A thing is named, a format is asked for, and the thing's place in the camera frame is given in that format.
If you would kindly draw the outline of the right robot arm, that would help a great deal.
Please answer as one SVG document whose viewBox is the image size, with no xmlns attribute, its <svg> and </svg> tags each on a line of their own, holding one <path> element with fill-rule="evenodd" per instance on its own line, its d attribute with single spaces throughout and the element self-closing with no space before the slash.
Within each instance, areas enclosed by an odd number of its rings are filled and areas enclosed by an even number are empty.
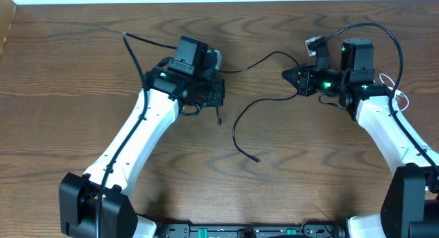
<svg viewBox="0 0 439 238">
<path fill-rule="evenodd" d="M 392 92 L 375 83 L 371 40 L 344 40 L 340 69 L 330 68 L 323 37 L 306 40 L 315 64 L 290 68 L 282 76 L 299 95 L 338 97 L 338 108 L 349 113 L 371 136 L 392 173 L 385 200 L 377 214 L 355 216 L 336 228 L 334 237 L 437 237 L 438 153 L 433 151 L 403 116 Z"/>
</svg>

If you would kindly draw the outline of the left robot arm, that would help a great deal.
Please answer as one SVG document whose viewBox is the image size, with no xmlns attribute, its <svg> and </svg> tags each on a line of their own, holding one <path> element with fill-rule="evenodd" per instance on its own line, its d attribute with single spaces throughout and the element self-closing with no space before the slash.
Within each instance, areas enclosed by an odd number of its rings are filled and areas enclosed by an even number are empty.
<svg viewBox="0 0 439 238">
<path fill-rule="evenodd" d="M 150 71 L 134 64 L 141 91 L 130 116 L 102 155 L 81 175 L 68 173 L 59 186 L 60 229 L 70 237 L 153 237 L 156 222 L 136 213 L 131 197 L 158 140 L 184 108 L 196 116 L 224 103 L 217 76 L 220 51 L 188 36 Z"/>
</svg>

